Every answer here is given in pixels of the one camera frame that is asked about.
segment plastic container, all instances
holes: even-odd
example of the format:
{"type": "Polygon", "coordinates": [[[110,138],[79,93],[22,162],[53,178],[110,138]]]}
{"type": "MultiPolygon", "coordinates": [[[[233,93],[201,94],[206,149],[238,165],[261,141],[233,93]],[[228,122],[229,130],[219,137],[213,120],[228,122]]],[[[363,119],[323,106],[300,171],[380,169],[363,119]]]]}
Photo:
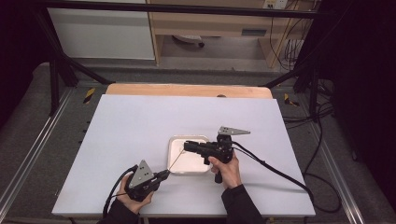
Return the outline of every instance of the plastic container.
{"type": "Polygon", "coordinates": [[[204,164],[201,155],[184,150],[184,142],[187,140],[195,142],[208,142],[209,139],[203,135],[175,135],[169,140],[168,165],[167,168],[174,175],[201,175],[206,173],[209,165],[204,164]]]}

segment metal stand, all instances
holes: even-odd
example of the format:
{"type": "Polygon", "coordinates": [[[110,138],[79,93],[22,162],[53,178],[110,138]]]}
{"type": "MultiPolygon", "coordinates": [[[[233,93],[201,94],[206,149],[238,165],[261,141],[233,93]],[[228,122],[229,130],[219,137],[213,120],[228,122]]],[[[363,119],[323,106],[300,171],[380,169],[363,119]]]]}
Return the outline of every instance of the metal stand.
{"type": "Polygon", "coordinates": [[[214,14],[214,15],[235,15],[235,16],[255,16],[272,18],[301,18],[301,19],[327,19],[335,15],[329,12],[315,11],[293,11],[293,10],[272,10],[256,9],[243,7],[204,7],[204,6],[183,6],[183,5],[160,5],[160,4],[132,4],[132,3],[103,3],[103,2],[83,2],[83,1],[57,1],[57,0],[35,0],[29,2],[29,7],[35,20],[39,24],[41,31],[45,34],[50,46],[51,58],[51,94],[52,109],[51,114],[59,105],[59,92],[57,74],[62,77],[66,86],[76,86],[78,79],[71,66],[95,79],[102,84],[111,84],[109,81],[95,74],[93,71],[84,67],[69,58],[54,33],[43,17],[43,9],[47,7],[73,8],[89,10],[114,10],[114,11],[144,11],[144,12],[168,12],[168,13],[194,13],[194,14],[214,14]]]}
{"type": "Polygon", "coordinates": [[[43,15],[43,9],[44,7],[30,7],[30,12],[34,16],[37,24],[40,26],[41,31],[45,35],[47,43],[49,44],[48,54],[51,57],[51,60],[49,61],[51,85],[51,111],[49,112],[49,115],[52,116],[59,107],[58,75],[61,76],[65,86],[67,87],[76,87],[78,84],[78,79],[72,69],[72,66],[101,84],[108,85],[114,83],[114,81],[109,81],[100,77],[82,64],[75,62],[64,53],[61,43],[43,15]]]}

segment gray carpet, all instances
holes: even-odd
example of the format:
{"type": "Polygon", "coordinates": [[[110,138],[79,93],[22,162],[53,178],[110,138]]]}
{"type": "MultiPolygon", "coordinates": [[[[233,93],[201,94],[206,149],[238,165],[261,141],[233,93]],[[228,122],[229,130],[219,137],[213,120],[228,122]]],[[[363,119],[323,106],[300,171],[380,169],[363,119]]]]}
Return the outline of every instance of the gray carpet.
{"type": "MultiPolygon", "coordinates": [[[[272,79],[258,76],[256,73],[203,72],[198,71],[161,71],[98,69],[101,75],[112,77],[123,82],[156,82],[156,83],[190,83],[190,84],[222,84],[256,86],[272,79]]],[[[35,80],[30,90],[23,98],[14,115],[0,132],[0,169],[2,170],[0,190],[4,191],[7,183],[18,169],[24,155],[35,141],[40,129],[50,112],[50,91],[48,70],[38,68],[35,80]]],[[[28,217],[28,222],[42,219],[68,221],[64,217],[56,217],[50,212],[56,202],[56,192],[62,188],[68,171],[78,152],[79,141],[84,138],[83,130],[89,128],[87,121],[91,120],[98,104],[100,95],[106,91],[105,86],[94,85],[96,91],[89,104],[84,105],[85,94],[90,88],[86,84],[74,89],[74,93],[53,130],[47,144],[38,157],[34,168],[27,177],[14,204],[7,213],[6,220],[16,217],[28,217]]],[[[283,116],[304,116],[300,106],[285,105],[284,92],[275,91],[274,97],[279,102],[283,116]]],[[[367,223],[396,223],[394,211],[377,187],[364,164],[351,159],[349,147],[343,137],[343,132],[337,120],[327,117],[323,121],[323,132],[326,142],[337,160],[338,165],[348,183],[350,190],[367,223]]],[[[303,170],[312,156],[317,140],[308,124],[289,130],[290,141],[295,150],[297,161],[303,170]]],[[[330,181],[322,158],[318,155],[309,172],[320,175],[330,181]]],[[[323,208],[332,209],[336,206],[334,193],[322,182],[308,177],[307,186],[315,195],[316,204],[323,208]]],[[[206,220],[205,223],[220,223],[218,220],[206,220]]],[[[280,223],[302,223],[300,218],[276,218],[280,223]]],[[[163,220],[152,219],[152,223],[193,223],[191,220],[163,220]]],[[[317,215],[308,219],[312,223],[348,223],[343,209],[334,214],[327,214],[317,210],[317,215]]]]}

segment person's hand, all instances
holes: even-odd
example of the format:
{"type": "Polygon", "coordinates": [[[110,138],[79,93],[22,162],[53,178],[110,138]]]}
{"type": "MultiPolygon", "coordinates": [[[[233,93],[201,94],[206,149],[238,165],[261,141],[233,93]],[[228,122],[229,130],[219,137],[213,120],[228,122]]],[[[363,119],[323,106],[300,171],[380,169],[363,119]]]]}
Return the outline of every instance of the person's hand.
{"type": "Polygon", "coordinates": [[[126,181],[128,180],[128,175],[126,175],[122,180],[120,184],[120,189],[117,192],[117,194],[122,194],[117,196],[117,199],[122,202],[129,210],[131,210],[133,213],[138,214],[140,209],[145,206],[146,204],[151,203],[151,198],[152,195],[154,194],[154,191],[152,191],[146,198],[143,200],[143,202],[137,202],[132,200],[128,194],[125,194],[125,185],[126,181]]]}
{"type": "Polygon", "coordinates": [[[221,171],[223,186],[225,189],[233,189],[242,184],[241,175],[239,174],[239,160],[236,158],[235,152],[230,162],[224,164],[214,157],[209,157],[209,161],[213,164],[212,172],[217,174],[221,171]]]}

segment white table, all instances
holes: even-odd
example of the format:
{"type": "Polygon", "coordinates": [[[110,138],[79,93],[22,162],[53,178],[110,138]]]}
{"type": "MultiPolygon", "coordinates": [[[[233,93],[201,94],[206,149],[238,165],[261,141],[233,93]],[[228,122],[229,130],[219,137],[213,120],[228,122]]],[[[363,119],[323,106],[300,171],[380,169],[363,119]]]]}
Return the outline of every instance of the white table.
{"type": "MultiPolygon", "coordinates": [[[[153,172],[160,172],[166,169],[172,136],[202,134],[216,141],[220,126],[251,131],[233,140],[304,183],[276,100],[103,95],[52,213],[101,216],[108,193],[127,168],[144,159],[153,172]]],[[[244,154],[236,155],[242,181],[262,215],[315,215],[303,189],[244,154]]],[[[222,192],[210,172],[170,175],[140,213],[142,217],[225,216],[222,192]]]]}

